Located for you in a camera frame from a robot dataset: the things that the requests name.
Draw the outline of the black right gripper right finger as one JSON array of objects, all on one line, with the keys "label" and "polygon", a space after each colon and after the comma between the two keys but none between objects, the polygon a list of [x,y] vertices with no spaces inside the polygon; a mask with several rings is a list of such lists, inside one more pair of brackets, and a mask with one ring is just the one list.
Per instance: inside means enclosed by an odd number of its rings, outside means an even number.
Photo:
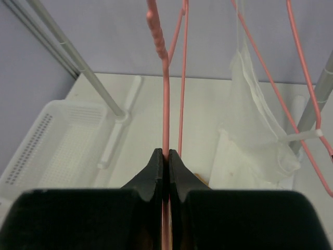
[{"label": "black right gripper right finger", "polygon": [[187,195],[210,188],[185,166],[174,149],[169,150],[169,176],[172,248],[194,249],[193,219]]}]

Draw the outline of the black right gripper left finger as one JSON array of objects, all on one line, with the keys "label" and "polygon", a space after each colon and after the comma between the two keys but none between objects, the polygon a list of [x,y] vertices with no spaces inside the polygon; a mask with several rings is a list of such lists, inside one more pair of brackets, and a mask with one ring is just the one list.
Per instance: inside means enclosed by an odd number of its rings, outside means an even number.
[{"label": "black right gripper left finger", "polygon": [[134,207],[130,214],[128,249],[162,248],[163,154],[154,149],[146,167],[123,190],[131,191]]}]

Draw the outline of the tan tank top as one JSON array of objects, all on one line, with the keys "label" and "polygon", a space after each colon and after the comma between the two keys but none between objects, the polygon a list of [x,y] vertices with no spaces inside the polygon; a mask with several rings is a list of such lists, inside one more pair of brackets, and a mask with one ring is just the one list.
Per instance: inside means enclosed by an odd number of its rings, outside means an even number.
[{"label": "tan tank top", "polygon": [[208,182],[198,173],[195,173],[196,178],[199,180],[199,184],[197,184],[197,187],[199,189],[209,189]]}]

